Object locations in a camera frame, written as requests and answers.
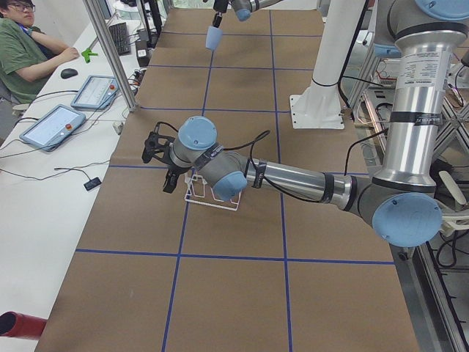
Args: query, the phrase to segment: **black keyboard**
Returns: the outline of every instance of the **black keyboard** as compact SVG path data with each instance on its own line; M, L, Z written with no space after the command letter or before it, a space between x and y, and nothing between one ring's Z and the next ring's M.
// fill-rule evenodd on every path
M109 26L109 32L111 33L112 40L117 49L119 55L129 54L130 53L130 43L129 43L129 32L127 30L127 24L121 22L118 24L113 24Z

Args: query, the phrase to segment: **black mouse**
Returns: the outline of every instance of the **black mouse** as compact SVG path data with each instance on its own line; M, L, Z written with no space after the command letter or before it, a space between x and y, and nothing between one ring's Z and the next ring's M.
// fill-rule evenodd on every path
M74 68L65 68L60 73L60 76L63 79L67 79L67 78L70 78L70 77L73 77L73 76L76 76L76 75L78 75L78 71L75 70Z

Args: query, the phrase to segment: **green t-shirt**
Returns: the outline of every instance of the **green t-shirt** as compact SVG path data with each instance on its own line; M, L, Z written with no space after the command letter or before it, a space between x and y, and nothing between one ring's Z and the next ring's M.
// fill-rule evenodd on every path
M46 60L36 42L17 23L0 18L0 79L20 103L31 102L49 76L28 82L15 71Z

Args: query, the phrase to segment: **white desk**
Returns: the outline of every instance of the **white desk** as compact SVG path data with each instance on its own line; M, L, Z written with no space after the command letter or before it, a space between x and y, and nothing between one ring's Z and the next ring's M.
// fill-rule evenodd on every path
M139 21L128 21L132 33ZM75 47L85 50L95 38L92 25L88 25L78 38ZM129 55L121 56L125 72L130 76L139 68L135 48ZM112 76L112 71L99 43L93 48L98 56L91 56L86 64L83 57L59 67L44 86L41 94L66 89L79 89L88 75ZM60 72L66 67L75 68L78 76L64 80ZM41 117L59 103L70 105L74 97L58 94L39 98L25 117ZM119 139L112 125L124 120L127 109L122 96L98 124L89 131L72 136L51 153L35 151L11 158L0 158L0 168L21 175L45 177L56 173L54 167L84 166L107 161ZM97 112L92 120L99 116ZM86 129L91 122L81 128ZM17 139L31 122L19 123L4 145ZM13 142L0 151L0 157L34 149ZM84 171L101 180L108 165L91 166ZM95 201L98 189L86 191L83 184L88 179L82 172L71 171L44 181L26 180L0 172L0 314L10 310L47 318L67 272L82 229ZM33 351L37 342L0 337L1 352Z

